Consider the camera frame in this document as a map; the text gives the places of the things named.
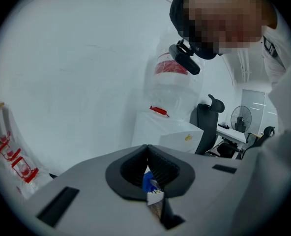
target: desk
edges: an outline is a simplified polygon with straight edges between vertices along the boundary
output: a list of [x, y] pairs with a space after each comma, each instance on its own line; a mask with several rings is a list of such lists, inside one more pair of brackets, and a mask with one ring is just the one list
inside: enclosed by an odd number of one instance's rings
[[[232, 141], [233, 143], [237, 143], [238, 149], [241, 149], [243, 144], [246, 143], [246, 138], [245, 138], [244, 133], [238, 132], [232, 128], [225, 129], [225, 128], [222, 128], [219, 125], [217, 125], [216, 133], [217, 133], [217, 135], [219, 135], [225, 139], [228, 139], [229, 141]], [[238, 155], [238, 152], [235, 152], [232, 159], [236, 159], [237, 155]]]

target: black slot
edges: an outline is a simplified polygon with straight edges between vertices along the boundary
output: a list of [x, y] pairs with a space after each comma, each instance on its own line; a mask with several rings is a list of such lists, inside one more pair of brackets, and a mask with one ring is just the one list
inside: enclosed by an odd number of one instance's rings
[[186, 162], [148, 145], [148, 165], [166, 198], [184, 195], [195, 180], [194, 169]]
[[142, 191], [147, 167], [147, 146], [143, 145], [111, 163], [105, 172], [107, 184], [124, 199], [146, 201]]
[[224, 171], [224, 172], [227, 172], [227, 173], [231, 173], [231, 174], [234, 174], [235, 171], [237, 170], [236, 168], [232, 168], [232, 167], [224, 166], [224, 165], [219, 165], [219, 164], [214, 165], [212, 168], [216, 169], [216, 170], [219, 170], [219, 171]]
[[49, 176], [50, 176], [52, 179], [54, 179], [54, 178], [56, 178], [56, 177], [57, 177], [56, 175], [54, 175], [54, 174], [51, 174], [51, 173], [49, 173]]
[[37, 216], [47, 225], [54, 227], [66, 212], [79, 190], [75, 188], [64, 188]]
[[173, 214], [169, 200], [165, 197], [163, 199], [163, 209], [160, 221], [166, 229], [171, 229], [185, 222], [182, 217]]

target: gray machine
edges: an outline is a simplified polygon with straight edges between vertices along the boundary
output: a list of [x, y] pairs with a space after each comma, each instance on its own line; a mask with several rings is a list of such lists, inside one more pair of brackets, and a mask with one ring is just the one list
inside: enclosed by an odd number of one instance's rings
[[[132, 147], [75, 165], [35, 193], [27, 209], [59, 235], [225, 235], [257, 155], [231, 160]], [[164, 192], [161, 221], [141, 189], [147, 166]]]

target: black rectangular slot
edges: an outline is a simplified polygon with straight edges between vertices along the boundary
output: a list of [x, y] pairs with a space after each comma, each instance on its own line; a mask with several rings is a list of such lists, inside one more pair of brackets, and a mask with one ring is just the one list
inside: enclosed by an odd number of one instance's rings
[[219, 165], [219, 164], [214, 165], [212, 168], [216, 169], [216, 170], [219, 170], [219, 171], [224, 171], [224, 172], [227, 172], [227, 173], [231, 173], [231, 174], [234, 174], [235, 171], [237, 170], [236, 168], [232, 168], [232, 167], [224, 166], [224, 165]]
[[65, 187], [59, 194], [43, 209], [37, 216], [38, 219], [47, 225], [54, 227], [63, 216], [72, 201], [77, 196], [79, 190]]
[[54, 178], [56, 178], [56, 177], [57, 177], [56, 175], [54, 175], [54, 174], [51, 174], [51, 173], [49, 173], [49, 176], [50, 176], [52, 179], [54, 179]]
[[163, 199], [163, 208], [160, 221], [168, 230], [185, 222], [182, 217], [173, 214], [169, 200], [166, 197]]

